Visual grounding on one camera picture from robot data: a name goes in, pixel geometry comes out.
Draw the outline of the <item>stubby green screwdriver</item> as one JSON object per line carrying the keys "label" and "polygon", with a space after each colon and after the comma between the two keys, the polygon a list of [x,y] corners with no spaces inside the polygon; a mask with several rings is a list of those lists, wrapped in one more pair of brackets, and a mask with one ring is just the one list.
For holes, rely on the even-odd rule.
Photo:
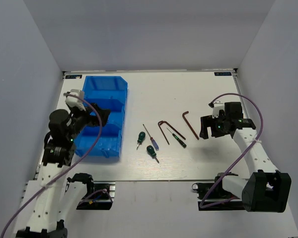
{"label": "stubby green screwdriver", "polygon": [[137,150],[138,150],[139,146],[142,144],[142,142],[144,141],[145,136],[146,136],[146,133],[145,132],[141,131],[139,133],[138,140],[137,140],[137,148],[136,148]]}
{"label": "stubby green screwdriver", "polygon": [[147,146],[146,150],[147,150],[147,153],[148,153],[153,159],[155,159],[155,160],[157,161],[157,163],[159,164],[159,160],[158,160],[157,157],[156,157],[156,152],[155,152],[154,148],[153,148],[151,145],[149,145],[149,146]]}

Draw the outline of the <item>black green precision screwdriver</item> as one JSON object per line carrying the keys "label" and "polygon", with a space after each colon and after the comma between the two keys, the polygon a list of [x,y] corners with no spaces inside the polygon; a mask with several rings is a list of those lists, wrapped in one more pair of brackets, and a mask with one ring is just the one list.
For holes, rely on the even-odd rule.
{"label": "black green precision screwdriver", "polygon": [[175,134],[173,133],[169,128],[167,130],[172,134],[172,136],[176,139],[176,141],[183,147],[186,148],[187,145]]}

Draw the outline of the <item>blue clear handle screwdriver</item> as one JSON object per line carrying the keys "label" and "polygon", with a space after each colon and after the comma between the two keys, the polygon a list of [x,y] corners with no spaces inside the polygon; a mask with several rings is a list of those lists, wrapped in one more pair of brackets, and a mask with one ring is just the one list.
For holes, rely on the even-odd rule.
{"label": "blue clear handle screwdriver", "polygon": [[147,130],[146,126],[143,124],[144,129],[146,130],[147,134],[149,135],[149,138],[151,140],[151,143],[153,145],[153,147],[155,148],[155,150],[159,150],[159,146],[157,144],[157,142],[153,139],[153,137],[150,135],[149,131]]}

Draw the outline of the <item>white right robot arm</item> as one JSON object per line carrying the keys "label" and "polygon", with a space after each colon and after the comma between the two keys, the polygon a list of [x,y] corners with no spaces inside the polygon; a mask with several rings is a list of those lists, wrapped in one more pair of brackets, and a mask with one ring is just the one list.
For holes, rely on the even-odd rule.
{"label": "white right robot arm", "polygon": [[286,209],[291,177],[277,169],[256,138],[256,126],[243,117],[240,102],[210,103],[213,113],[201,117],[200,137],[208,139],[230,135],[240,148],[249,178],[232,172],[219,173],[214,183],[198,182],[192,190],[198,193],[199,209],[233,208],[248,212],[282,213]]}

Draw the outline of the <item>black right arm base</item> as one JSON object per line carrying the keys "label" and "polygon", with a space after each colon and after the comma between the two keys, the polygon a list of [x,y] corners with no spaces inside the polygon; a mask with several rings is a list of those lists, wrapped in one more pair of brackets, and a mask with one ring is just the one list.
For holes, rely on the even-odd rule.
{"label": "black right arm base", "polygon": [[223,190],[219,186],[210,193],[210,195],[208,196],[208,198],[206,199],[203,205],[206,206],[208,204],[219,202],[219,201],[221,201],[222,203],[211,207],[207,207],[207,208],[200,208],[200,203],[203,197],[206,195],[206,193],[208,192],[208,190],[211,188],[212,185],[213,185],[212,182],[196,182],[192,184],[191,186],[192,191],[197,193],[198,195],[199,211],[242,211],[244,210],[242,201],[239,198],[236,198],[226,203],[222,202],[226,199],[233,198],[234,195],[231,194],[230,192]]}

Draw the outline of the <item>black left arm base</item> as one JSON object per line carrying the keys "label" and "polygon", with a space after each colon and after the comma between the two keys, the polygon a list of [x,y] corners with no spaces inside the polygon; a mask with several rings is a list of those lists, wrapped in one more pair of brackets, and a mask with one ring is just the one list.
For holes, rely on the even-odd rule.
{"label": "black left arm base", "polygon": [[114,201],[115,196],[115,182],[94,182],[94,190],[100,190],[94,193],[92,196],[87,198],[92,192],[87,193],[82,201],[79,202],[77,210],[89,210],[89,211],[108,211],[112,207],[112,201]]}

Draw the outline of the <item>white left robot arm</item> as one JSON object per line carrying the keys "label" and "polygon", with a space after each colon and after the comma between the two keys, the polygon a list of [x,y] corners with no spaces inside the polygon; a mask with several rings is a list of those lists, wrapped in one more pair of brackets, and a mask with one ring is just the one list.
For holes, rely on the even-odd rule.
{"label": "white left robot arm", "polygon": [[92,176],[80,173],[69,178],[73,183],[62,196],[67,173],[74,167],[72,158],[74,140],[86,127],[102,128],[110,115],[109,109],[101,109],[96,103],[86,108],[82,103],[68,103],[68,110],[58,109],[49,116],[49,132],[44,139],[44,154],[38,180],[41,189],[33,195],[36,200],[26,227],[18,230],[18,238],[65,238],[68,230],[65,220],[83,198],[94,195]]}

